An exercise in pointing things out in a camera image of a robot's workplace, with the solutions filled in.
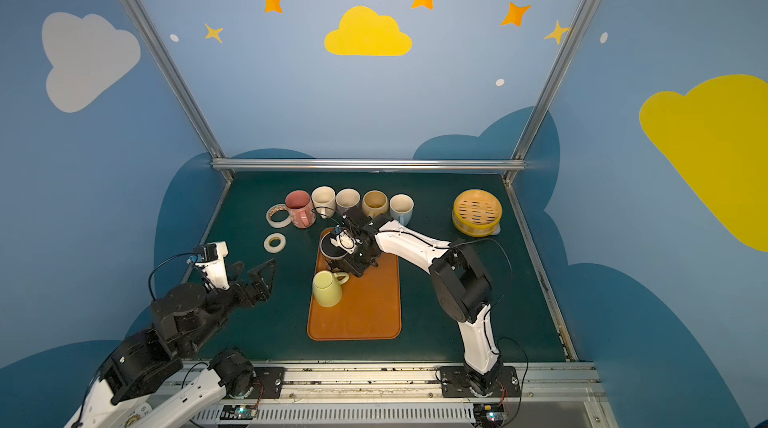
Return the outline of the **black patterned mug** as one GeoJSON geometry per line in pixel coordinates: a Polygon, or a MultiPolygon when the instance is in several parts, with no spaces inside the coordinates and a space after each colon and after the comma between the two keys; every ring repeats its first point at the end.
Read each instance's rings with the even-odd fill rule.
{"type": "Polygon", "coordinates": [[[347,247],[344,245],[344,240],[344,233],[326,233],[320,242],[321,254],[328,260],[343,259],[354,251],[354,244],[347,247]]]}

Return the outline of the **beige ceramic teapot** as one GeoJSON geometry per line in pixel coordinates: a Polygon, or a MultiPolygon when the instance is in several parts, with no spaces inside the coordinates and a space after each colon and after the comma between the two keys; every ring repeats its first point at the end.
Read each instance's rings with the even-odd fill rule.
{"type": "Polygon", "coordinates": [[[389,212],[389,199],[380,190],[370,190],[362,197],[362,210],[371,219],[389,212]]]}

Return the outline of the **yellow-green ceramic mug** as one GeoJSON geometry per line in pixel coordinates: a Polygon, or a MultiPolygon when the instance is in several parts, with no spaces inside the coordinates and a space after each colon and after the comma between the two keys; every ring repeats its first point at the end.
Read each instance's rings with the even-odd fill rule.
{"type": "Polygon", "coordinates": [[[313,297],[325,308],[337,305],[343,296],[342,286],[349,280],[346,272],[318,271],[312,281],[313,297]]]}

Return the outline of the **purple ceramic mug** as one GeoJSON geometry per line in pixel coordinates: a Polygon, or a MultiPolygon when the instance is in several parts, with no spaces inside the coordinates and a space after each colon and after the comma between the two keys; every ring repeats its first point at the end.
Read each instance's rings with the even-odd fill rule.
{"type": "Polygon", "coordinates": [[[336,193],[336,212],[342,215],[348,212],[351,208],[359,207],[360,202],[361,195],[356,189],[344,188],[336,193]]]}

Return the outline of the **light blue ceramic mug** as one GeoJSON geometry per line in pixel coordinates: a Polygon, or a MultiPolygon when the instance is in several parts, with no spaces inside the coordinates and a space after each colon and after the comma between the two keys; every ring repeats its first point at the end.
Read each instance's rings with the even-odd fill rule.
{"type": "Polygon", "coordinates": [[[389,200],[390,216],[403,226],[408,226],[414,210],[415,202],[407,194],[396,194],[389,200]]]}

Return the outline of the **white ceramic mug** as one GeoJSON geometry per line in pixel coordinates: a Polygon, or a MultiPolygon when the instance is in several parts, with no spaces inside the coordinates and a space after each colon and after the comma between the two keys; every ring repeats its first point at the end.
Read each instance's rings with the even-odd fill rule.
{"type": "Polygon", "coordinates": [[[330,186],[319,186],[312,191],[314,211],[324,219],[336,214],[336,191],[330,186]]]}

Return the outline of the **pink ghost pattern mug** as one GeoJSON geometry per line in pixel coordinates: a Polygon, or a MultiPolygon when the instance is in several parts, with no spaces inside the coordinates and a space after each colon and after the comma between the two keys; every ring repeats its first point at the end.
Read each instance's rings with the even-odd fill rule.
{"type": "Polygon", "coordinates": [[[292,224],[300,229],[310,228],[315,220],[314,205],[310,194],[304,190],[294,190],[284,200],[292,224]]]}

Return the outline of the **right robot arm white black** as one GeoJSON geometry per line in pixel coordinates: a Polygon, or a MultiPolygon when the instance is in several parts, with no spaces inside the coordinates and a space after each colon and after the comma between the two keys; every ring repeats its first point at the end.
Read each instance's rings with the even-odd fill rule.
{"type": "Polygon", "coordinates": [[[492,277],[468,243],[438,240],[408,228],[388,213],[370,217],[354,207],[322,236],[319,248],[331,269],[357,277],[384,254],[427,273],[440,306],[458,323],[465,385],[480,396],[492,392],[503,366],[490,316],[492,277]]]}

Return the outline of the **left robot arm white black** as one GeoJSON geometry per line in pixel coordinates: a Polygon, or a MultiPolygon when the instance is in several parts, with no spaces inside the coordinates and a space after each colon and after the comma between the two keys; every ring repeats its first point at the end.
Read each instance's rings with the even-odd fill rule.
{"type": "MultiPolygon", "coordinates": [[[[182,283],[152,302],[149,327],[125,338],[102,362],[67,424],[70,427],[122,427],[139,414],[164,383],[181,371],[184,362],[225,325],[237,308],[267,301],[277,269],[270,259],[249,270],[245,281],[229,288],[182,283]]],[[[276,397],[278,383],[263,380],[258,369],[237,348],[214,356],[199,375],[136,422],[139,427],[182,427],[205,408],[226,397],[258,401],[276,397]]]]}

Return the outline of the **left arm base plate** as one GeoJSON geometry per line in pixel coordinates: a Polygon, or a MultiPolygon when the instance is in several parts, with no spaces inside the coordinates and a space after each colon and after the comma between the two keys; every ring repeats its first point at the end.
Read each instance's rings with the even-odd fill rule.
{"type": "Polygon", "coordinates": [[[285,372],[283,366],[255,366],[249,384],[245,385],[240,393],[231,395],[231,398],[252,403],[256,400],[278,399],[281,396],[285,372]]]}

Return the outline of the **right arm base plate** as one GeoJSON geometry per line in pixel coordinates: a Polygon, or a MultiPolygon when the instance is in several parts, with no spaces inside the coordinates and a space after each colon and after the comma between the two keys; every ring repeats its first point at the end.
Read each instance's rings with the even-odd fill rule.
{"type": "Polygon", "coordinates": [[[444,398],[519,398],[521,381],[512,366],[498,365],[478,374],[467,366],[441,366],[436,378],[444,398]]]}

